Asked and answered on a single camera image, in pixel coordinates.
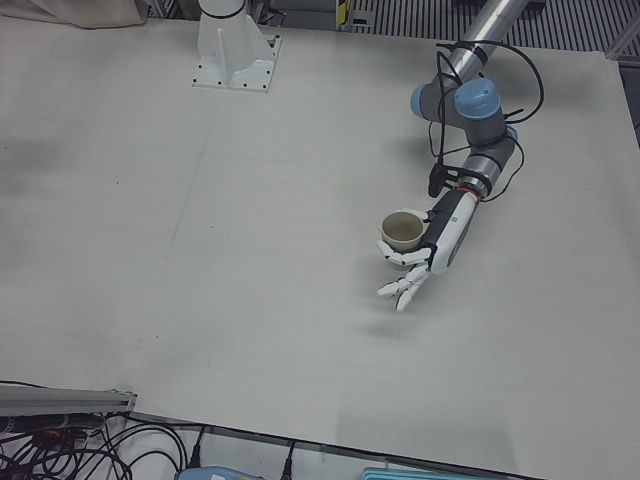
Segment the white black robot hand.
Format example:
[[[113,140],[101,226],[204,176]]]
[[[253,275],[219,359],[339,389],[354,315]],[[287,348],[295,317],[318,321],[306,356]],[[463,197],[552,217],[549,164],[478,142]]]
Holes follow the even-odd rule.
[[[377,294],[394,297],[395,309],[404,310],[430,276],[451,266],[478,204],[478,196],[470,190],[454,189],[429,211],[402,209],[388,215],[377,247],[387,262],[405,273]]]

